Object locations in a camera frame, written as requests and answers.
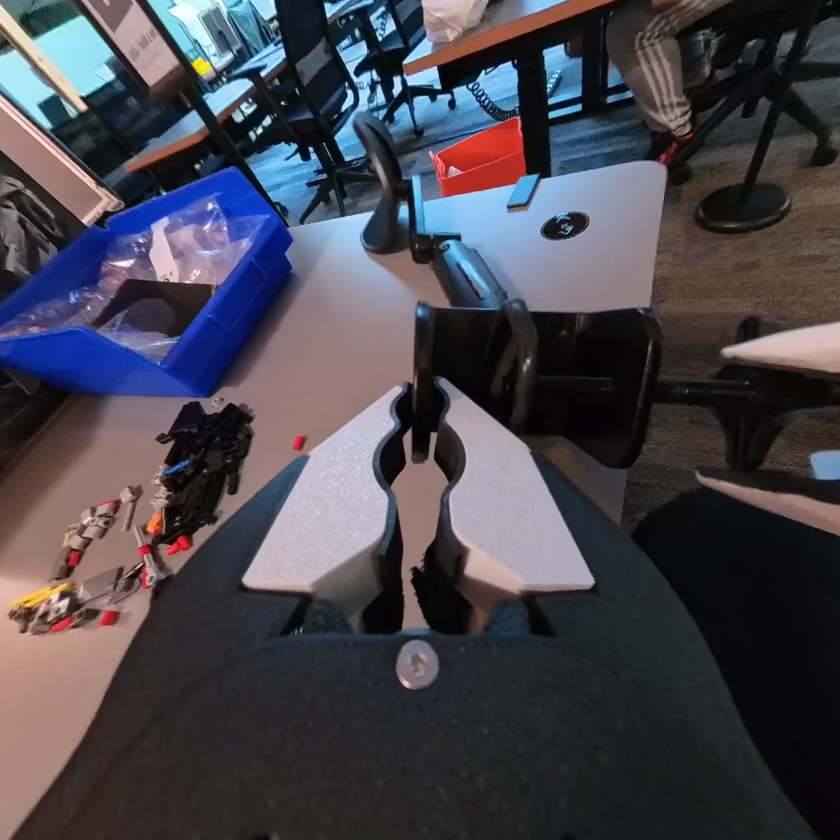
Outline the black wheeled office chair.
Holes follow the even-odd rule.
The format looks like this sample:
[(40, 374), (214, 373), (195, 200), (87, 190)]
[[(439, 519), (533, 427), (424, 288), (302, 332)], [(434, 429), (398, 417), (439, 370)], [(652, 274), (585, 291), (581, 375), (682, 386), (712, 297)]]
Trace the black wheeled office chair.
[[(715, 69), (728, 71), (752, 41), (761, 44), (753, 63), (745, 69), (724, 75), (705, 93), (691, 99), (696, 116), (712, 109), (701, 122), (687, 146), (674, 161), (666, 164), (677, 180), (677, 173), (688, 169), (688, 161), (704, 144), (707, 136), (731, 114), (740, 110), (743, 119), (752, 117), (762, 100), (773, 103), (781, 92), (783, 64), (777, 59), (783, 36), (797, 34), (805, 14), (806, 2), (741, 1), (720, 7), (679, 33), (687, 37), (695, 32), (710, 31), (717, 37), (711, 51)], [(790, 91), (782, 101), (782, 113), (792, 118), (815, 139), (811, 165), (829, 165), (837, 157), (832, 145), (832, 130), (793, 90), (793, 85), (806, 81), (838, 80), (838, 62), (810, 61), (800, 58), (793, 71)]]

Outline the black pole stand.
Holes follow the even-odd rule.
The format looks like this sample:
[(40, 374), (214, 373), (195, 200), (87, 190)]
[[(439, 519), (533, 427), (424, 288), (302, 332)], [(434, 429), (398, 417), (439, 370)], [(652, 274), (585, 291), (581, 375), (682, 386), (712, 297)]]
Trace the black pole stand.
[(780, 80), (773, 84), (770, 108), (742, 184), (722, 187), (706, 196), (698, 205), (696, 221), (706, 230), (717, 234), (747, 234), (779, 223), (790, 212), (791, 198), (788, 193), (776, 184), (760, 182), (760, 173), (795, 73), (823, 6), (824, 2), (821, 1), (805, 4)]

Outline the black box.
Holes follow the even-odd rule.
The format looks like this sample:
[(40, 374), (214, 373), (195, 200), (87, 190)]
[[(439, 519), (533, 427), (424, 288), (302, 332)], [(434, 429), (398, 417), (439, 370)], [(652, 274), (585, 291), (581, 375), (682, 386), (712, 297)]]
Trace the black box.
[(90, 329), (100, 333), (152, 333), (179, 339), (214, 294), (203, 283), (127, 279)]

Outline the wooden office desk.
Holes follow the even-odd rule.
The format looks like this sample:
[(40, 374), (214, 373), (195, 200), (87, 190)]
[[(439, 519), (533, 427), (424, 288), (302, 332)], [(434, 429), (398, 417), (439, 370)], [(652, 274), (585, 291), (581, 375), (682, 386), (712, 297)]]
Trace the wooden office desk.
[[(510, 62), (518, 78), (518, 105), (526, 170), (549, 177), (550, 128), (628, 107), (632, 94), (610, 84), (606, 20), (613, 1), (505, 1), (489, 8), (480, 23), (446, 45), (425, 39), (403, 63), (406, 77), (436, 69), (448, 88), (473, 81), (481, 71)], [(581, 89), (571, 98), (550, 99), (544, 51), (582, 38)]]
[[(216, 91), (205, 94), (203, 99), (216, 120), (223, 123), (255, 94), (256, 87), (246, 78), (230, 81)], [(201, 116), (195, 110), (190, 111), (126, 161), (123, 169), (128, 173), (150, 169), (153, 165), (173, 160), (180, 153), (199, 147), (209, 136), (209, 129)]]

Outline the white plastic bag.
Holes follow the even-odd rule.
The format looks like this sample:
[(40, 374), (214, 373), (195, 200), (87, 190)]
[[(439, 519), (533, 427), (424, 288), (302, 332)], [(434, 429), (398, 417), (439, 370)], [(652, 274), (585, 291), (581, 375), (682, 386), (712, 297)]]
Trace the white plastic bag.
[(423, 26), (427, 39), (434, 45), (454, 42), (481, 22), (489, 3), (487, 0), (423, 0)]

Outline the black desk clamp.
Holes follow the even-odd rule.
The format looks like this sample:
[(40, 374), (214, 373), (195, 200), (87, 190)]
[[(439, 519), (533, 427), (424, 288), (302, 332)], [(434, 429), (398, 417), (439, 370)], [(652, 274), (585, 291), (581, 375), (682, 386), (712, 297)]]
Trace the black desk clamp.
[(718, 421), (730, 467), (761, 467), (777, 436), (801, 417), (838, 407), (838, 374), (725, 363), (710, 379), (660, 376), (662, 332), (653, 310), (531, 311), (416, 305), (413, 461), (428, 457), (447, 380), (515, 434), (560, 436), (603, 466), (630, 467), (654, 404), (700, 406)]

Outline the blue plastic bin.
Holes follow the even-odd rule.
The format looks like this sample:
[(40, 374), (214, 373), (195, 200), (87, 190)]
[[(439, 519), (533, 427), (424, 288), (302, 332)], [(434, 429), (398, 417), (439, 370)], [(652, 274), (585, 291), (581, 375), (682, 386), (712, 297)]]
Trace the blue plastic bin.
[(95, 282), (106, 248), (195, 201), (219, 195), (235, 217), (267, 215), (246, 256), (165, 356), (155, 364), (84, 328), (1, 342), (2, 366), (76, 394), (210, 396), (291, 272), (292, 237), (267, 200), (231, 167), (92, 226), (2, 303), (2, 326), (27, 308)]

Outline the pile of lego pieces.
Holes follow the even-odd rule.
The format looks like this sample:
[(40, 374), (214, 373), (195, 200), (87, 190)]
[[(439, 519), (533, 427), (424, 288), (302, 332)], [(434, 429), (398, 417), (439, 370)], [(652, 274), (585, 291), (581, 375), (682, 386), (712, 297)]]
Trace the pile of lego pieces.
[[(152, 513), (139, 518), (142, 486), (126, 486), (115, 498), (84, 509), (64, 531), (45, 586), (10, 602), (7, 617), (22, 635), (61, 634), (96, 623), (118, 623), (122, 606), (137, 592), (155, 597), (172, 573), (165, 561), (193, 549), (196, 533), (220, 518), (225, 496), (238, 493), (242, 467), (253, 443), (254, 414), (244, 405), (217, 400), (209, 412), (185, 403), (155, 441), (167, 447), (150, 485)], [(136, 542), (137, 559), (81, 579), (91, 546), (122, 518), (121, 532)]]

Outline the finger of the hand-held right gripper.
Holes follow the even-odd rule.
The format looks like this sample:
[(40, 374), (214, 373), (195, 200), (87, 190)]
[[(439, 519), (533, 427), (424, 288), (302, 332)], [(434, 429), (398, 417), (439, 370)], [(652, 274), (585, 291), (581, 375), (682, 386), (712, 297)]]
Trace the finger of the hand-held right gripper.
[(741, 471), (699, 467), (702, 487), (748, 506), (833, 535), (839, 534), (839, 478), (795, 475), (776, 469)]
[(721, 350), (734, 364), (823, 377), (839, 376), (839, 322), (774, 332)]

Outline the orange plastic bin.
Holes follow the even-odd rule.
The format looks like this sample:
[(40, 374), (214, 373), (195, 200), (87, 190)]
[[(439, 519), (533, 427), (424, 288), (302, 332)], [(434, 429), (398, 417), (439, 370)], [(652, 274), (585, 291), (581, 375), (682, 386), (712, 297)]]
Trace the orange plastic bin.
[(444, 197), (515, 185), (527, 174), (520, 118), (499, 122), (440, 152), (429, 151)]

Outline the black mesh office chair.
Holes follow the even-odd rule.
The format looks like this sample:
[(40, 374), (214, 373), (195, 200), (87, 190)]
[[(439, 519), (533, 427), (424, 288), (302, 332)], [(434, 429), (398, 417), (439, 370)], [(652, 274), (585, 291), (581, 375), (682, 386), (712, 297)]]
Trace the black mesh office chair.
[(330, 34), (323, 2), (277, 1), (275, 6), (286, 79), (297, 96), (278, 106), (272, 128), (278, 130), (279, 141), (294, 144), (302, 158), (315, 153), (322, 171), (311, 183), (317, 191), (299, 223), (333, 197), (343, 216), (346, 186), (374, 179), (366, 157), (345, 158), (337, 142), (360, 106), (360, 92)]
[(387, 1), (384, 2), (388, 14), (394, 24), (393, 31), (387, 33), (382, 40), (374, 37), (374, 46), (368, 48), (367, 54), (353, 70), (355, 77), (373, 72), (383, 92), (392, 93), (392, 86), (387, 85), (399, 78), (402, 89), (391, 99), (385, 109), (383, 121), (393, 123), (396, 111), (406, 105), (412, 121), (413, 131), (418, 139), (424, 136), (424, 129), (417, 124), (414, 99), (426, 98), (435, 102), (437, 98), (447, 96), (448, 107), (457, 107), (455, 92), (452, 89), (439, 89), (428, 85), (413, 86), (406, 79), (403, 68), (404, 60), (412, 51), (425, 40), (424, 10), (420, 1)]

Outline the clear plastic bag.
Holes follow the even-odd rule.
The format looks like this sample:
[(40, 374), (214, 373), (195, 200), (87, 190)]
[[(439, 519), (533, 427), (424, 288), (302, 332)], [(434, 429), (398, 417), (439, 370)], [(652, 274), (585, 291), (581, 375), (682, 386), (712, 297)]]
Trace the clear plastic bag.
[(27, 308), (2, 326), (2, 339), (84, 328), (162, 364), (181, 337), (100, 333), (90, 329), (92, 321), (122, 283), (132, 278), (211, 285), (212, 299), (269, 221), (267, 215), (231, 215), (222, 208), (219, 195), (201, 198), (137, 233), (115, 238), (106, 248), (95, 282)]

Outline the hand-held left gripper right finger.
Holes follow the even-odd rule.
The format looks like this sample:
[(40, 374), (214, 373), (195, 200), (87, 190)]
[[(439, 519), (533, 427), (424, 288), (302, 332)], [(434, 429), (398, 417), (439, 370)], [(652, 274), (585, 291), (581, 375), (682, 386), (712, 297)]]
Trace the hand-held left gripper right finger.
[(591, 592), (595, 579), (530, 447), (448, 380), (434, 462), (446, 479), (429, 545), (434, 631), (550, 631), (545, 595)]

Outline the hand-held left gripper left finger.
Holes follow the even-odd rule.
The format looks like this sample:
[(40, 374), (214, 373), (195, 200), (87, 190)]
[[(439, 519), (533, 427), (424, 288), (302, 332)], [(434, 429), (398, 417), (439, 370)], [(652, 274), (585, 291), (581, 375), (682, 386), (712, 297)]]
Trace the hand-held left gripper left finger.
[(403, 538), (392, 491), (406, 465), (411, 386), (399, 384), (323, 440), (243, 578), (252, 592), (337, 605), (368, 633), (403, 628)]

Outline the black round table disc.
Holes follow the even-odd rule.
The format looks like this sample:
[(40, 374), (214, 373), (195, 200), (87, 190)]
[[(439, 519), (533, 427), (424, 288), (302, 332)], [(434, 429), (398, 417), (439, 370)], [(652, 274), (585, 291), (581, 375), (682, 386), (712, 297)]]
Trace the black round table disc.
[(550, 241), (566, 241), (581, 235), (590, 225), (590, 217), (582, 211), (558, 213), (547, 219), (540, 228), (543, 238)]

